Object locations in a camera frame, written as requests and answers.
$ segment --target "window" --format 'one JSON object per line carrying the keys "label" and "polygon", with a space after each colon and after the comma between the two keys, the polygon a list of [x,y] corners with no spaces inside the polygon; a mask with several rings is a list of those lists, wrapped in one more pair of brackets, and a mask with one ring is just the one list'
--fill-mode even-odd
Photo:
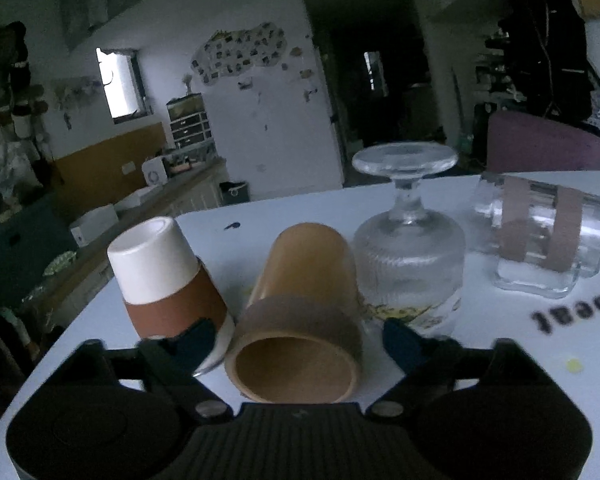
{"label": "window", "polygon": [[111,117],[121,123],[148,115],[144,85],[135,51],[101,51],[96,49],[100,76],[107,96]]}
{"label": "window", "polygon": [[384,68],[379,52],[365,52],[366,71],[371,84],[371,91],[382,97],[389,95],[389,89],[384,81]]}

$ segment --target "tan band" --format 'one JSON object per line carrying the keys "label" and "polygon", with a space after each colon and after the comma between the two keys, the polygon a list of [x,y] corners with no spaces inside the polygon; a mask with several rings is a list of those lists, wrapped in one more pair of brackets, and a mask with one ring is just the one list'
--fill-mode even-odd
{"label": "tan band", "polygon": [[529,191],[530,183],[526,178],[504,177],[500,256],[506,260],[525,261],[531,206]]}
{"label": "tan band", "polygon": [[542,264],[545,269],[557,272],[571,269],[580,245],[583,197],[584,193],[577,189],[558,186],[554,232]]}
{"label": "tan band", "polygon": [[141,338],[174,337],[201,318],[213,321],[219,331],[226,317],[224,300],[204,265],[187,285],[163,300],[125,305]]}

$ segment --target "glass stem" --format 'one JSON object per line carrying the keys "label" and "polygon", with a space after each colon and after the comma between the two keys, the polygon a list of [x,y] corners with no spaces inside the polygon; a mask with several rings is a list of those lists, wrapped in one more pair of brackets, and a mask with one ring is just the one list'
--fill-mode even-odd
{"label": "glass stem", "polygon": [[405,224],[423,219],[427,212],[420,199],[420,190],[418,189],[420,179],[394,180],[394,184],[398,190],[398,196],[394,207],[389,211],[389,218]]}

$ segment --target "yellow dot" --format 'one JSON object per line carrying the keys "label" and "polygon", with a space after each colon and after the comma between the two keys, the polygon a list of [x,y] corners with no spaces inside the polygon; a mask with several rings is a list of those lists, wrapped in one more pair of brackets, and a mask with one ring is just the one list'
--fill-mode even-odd
{"label": "yellow dot", "polygon": [[567,370],[572,374],[579,374],[584,370],[584,366],[578,359],[572,358],[567,361]]}

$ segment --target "cup rim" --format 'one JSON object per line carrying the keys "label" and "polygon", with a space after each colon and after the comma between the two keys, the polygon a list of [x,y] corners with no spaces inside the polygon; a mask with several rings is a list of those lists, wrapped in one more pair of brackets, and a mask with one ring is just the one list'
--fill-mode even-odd
{"label": "cup rim", "polygon": [[344,361],[349,367],[349,384],[347,386],[346,391],[341,396],[339,396],[335,400],[330,400],[328,402],[342,402],[343,400],[349,398],[352,395],[352,393],[357,389],[358,383],[360,382],[360,376],[362,374],[362,366],[344,348],[341,348],[340,346],[331,343],[330,341],[326,341],[323,338],[312,336],[309,334],[298,333],[288,330],[267,330],[264,332],[247,333],[243,336],[240,336],[237,340],[234,341],[234,346],[228,349],[224,358],[224,368],[226,370],[227,375],[232,380],[232,382],[234,382],[236,387],[242,393],[248,396],[251,400],[255,400],[256,402],[268,403],[276,402],[275,400],[265,399],[264,397],[261,397],[249,387],[247,387],[246,384],[244,384],[244,381],[241,380],[240,375],[238,374],[238,371],[236,369],[237,357],[245,348],[247,348],[247,346],[251,344],[267,339],[277,338],[291,338],[312,341],[331,349],[331,351],[333,351],[338,357],[344,359]]}
{"label": "cup rim", "polygon": [[[146,229],[147,226],[150,226],[151,224],[157,224],[158,222],[160,222],[161,224],[160,227],[152,231],[150,234],[147,234],[144,237],[144,240],[135,243],[132,242],[133,238],[138,236],[141,230]],[[136,224],[133,227],[130,227],[129,229],[120,233],[109,244],[107,253],[109,255],[113,254],[114,256],[126,256],[128,254],[133,254],[155,242],[161,234],[172,229],[174,225],[175,220],[168,216],[156,216],[154,218],[149,218],[148,220],[140,222],[139,224]]]}

